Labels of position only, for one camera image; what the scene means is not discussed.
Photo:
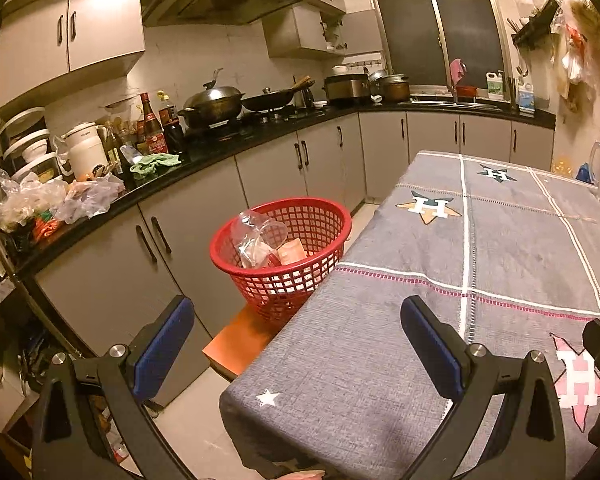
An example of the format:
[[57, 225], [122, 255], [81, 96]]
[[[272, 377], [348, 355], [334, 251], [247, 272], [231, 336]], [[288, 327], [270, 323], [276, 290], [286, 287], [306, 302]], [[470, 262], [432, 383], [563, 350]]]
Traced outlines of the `red plastic mesh basket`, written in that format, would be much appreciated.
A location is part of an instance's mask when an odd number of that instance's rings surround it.
[[216, 232], [212, 263], [279, 330], [335, 269], [352, 229], [347, 208], [312, 196], [247, 209]]

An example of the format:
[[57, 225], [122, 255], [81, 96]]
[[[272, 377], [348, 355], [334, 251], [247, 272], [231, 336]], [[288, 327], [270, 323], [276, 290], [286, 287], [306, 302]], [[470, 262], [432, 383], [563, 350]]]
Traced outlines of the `clear plastic bag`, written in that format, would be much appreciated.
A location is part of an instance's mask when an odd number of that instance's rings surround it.
[[230, 240], [246, 269], [280, 266], [278, 250], [287, 237], [283, 222], [251, 209], [238, 214], [230, 226]]

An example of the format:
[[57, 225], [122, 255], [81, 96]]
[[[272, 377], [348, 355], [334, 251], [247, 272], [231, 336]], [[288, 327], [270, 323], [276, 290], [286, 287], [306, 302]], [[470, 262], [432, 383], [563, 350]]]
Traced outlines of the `black wall shelf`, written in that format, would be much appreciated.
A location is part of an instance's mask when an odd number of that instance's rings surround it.
[[550, 25], [559, 9], [557, 0], [546, 0], [542, 8], [529, 18], [527, 24], [512, 36], [516, 48], [532, 50], [545, 36], [550, 34]]

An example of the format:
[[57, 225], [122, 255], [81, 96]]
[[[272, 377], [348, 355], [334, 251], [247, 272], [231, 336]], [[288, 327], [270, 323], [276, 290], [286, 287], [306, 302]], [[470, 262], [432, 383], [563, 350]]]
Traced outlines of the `upper kitchen cabinets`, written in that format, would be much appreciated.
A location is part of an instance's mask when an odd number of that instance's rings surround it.
[[368, 0], [6, 0], [0, 106], [46, 105], [99, 84], [172, 89], [216, 79], [253, 94], [318, 75], [335, 29]]

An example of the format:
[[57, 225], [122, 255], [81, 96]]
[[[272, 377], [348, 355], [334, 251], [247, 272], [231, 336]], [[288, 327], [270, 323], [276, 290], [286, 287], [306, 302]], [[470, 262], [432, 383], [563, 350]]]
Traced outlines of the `blue white carton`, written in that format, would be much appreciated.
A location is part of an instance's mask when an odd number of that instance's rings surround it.
[[516, 88], [516, 102], [520, 114], [535, 113], [534, 89], [530, 82], [520, 82]]

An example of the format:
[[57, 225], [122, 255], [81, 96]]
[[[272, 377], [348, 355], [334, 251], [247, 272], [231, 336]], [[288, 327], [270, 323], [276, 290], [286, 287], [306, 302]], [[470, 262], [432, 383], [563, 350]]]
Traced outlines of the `red label sauce bottle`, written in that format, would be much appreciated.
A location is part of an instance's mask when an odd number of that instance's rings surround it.
[[168, 154], [169, 149], [166, 145], [161, 122], [158, 121], [150, 105], [150, 99], [146, 92], [140, 95], [140, 102], [143, 107], [144, 115], [144, 136], [148, 150], [151, 154]]

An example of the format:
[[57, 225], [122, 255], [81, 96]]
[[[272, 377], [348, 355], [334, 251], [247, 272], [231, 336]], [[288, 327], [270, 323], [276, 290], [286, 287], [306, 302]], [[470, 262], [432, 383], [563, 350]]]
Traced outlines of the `pink cloth on tap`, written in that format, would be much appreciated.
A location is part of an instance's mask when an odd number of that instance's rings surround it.
[[467, 67], [461, 58], [454, 58], [450, 63], [452, 86], [456, 87], [467, 73]]

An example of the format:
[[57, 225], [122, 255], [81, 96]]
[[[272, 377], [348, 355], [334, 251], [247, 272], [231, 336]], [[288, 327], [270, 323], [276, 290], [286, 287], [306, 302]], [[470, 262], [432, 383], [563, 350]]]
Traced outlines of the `black frying pan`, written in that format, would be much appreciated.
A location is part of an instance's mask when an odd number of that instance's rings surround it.
[[260, 96], [242, 98], [242, 107], [248, 110], [248, 112], [278, 110], [287, 106], [297, 92], [310, 88], [314, 82], [315, 80], [310, 76], [304, 76], [290, 88], [277, 91], [263, 91]]

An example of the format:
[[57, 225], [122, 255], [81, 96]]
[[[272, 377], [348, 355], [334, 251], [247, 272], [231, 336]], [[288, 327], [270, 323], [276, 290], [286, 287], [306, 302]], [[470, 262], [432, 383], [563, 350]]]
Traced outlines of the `dark soy sauce bottle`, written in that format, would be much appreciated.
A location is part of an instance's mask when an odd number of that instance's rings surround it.
[[169, 145], [169, 151], [174, 154], [184, 152], [184, 132], [180, 123], [178, 110], [172, 103], [170, 96], [163, 90], [157, 92], [159, 100], [159, 117], [162, 123], [163, 133]]

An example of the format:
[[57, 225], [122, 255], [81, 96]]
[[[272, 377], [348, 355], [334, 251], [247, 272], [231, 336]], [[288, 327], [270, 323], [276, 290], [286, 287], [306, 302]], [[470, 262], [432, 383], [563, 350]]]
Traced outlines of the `white rice cooker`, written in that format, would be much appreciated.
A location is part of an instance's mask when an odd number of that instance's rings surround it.
[[94, 176], [96, 169], [106, 168], [109, 159], [99, 131], [104, 127], [94, 122], [84, 122], [70, 129], [56, 140], [58, 151], [67, 153], [74, 177], [84, 181]]

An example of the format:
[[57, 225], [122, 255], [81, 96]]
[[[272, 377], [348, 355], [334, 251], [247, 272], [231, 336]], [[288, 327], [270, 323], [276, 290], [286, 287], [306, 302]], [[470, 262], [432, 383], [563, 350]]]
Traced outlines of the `white detergent jug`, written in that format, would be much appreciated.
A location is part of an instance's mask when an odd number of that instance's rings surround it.
[[504, 74], [501, 70], [486, 73], [486, 92], [489, 100], [505, 100]]

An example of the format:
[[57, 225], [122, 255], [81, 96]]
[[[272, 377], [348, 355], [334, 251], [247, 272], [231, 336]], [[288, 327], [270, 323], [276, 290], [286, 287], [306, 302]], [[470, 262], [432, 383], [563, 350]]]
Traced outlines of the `white dish rack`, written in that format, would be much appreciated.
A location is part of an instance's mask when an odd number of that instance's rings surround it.
[[41, 182], [60, 176], [56, 152], [46, 127], [45, 108], [32, 107], [10, 118], [0, 130], [2, 167], [20, 183], [29, 174]]

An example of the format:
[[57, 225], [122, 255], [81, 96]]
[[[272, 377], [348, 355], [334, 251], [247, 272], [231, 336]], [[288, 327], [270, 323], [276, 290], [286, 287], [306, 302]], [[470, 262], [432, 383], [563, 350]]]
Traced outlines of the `grey patterned tablecloth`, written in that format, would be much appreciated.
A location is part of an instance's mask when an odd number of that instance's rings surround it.
[[593, 454], [600, 372], [582, 344], [600, 320], [600, 200], [529, 167], [419, 154], [336, 269], [222, 393], [242, 464], [265, 478], [322, 467], [397, 479], [449, 411], [405, 337], [422, 297], [468, 344], [542, 352], [565, 428], [566, 474]]

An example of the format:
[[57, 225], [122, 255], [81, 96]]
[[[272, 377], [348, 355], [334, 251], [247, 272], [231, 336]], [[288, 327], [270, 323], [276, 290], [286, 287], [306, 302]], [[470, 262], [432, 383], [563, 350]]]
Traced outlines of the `green cloth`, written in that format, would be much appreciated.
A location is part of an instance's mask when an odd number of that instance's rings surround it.
[[153, 179], [163, 171], [180, 166], [180, 156], [166, 153], [150, 154], [137, 159], [130, 171], [137, 181]]

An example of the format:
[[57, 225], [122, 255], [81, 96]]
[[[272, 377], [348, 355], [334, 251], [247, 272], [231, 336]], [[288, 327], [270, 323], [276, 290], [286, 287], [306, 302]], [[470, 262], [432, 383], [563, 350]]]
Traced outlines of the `steel pot with lid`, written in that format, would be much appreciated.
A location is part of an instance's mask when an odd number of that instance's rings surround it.
[[379, 92], [387, 103], [408, 102], [411, 99], [411, 87], [408, 77], [403, 74], [386, 75], [379, 79]]

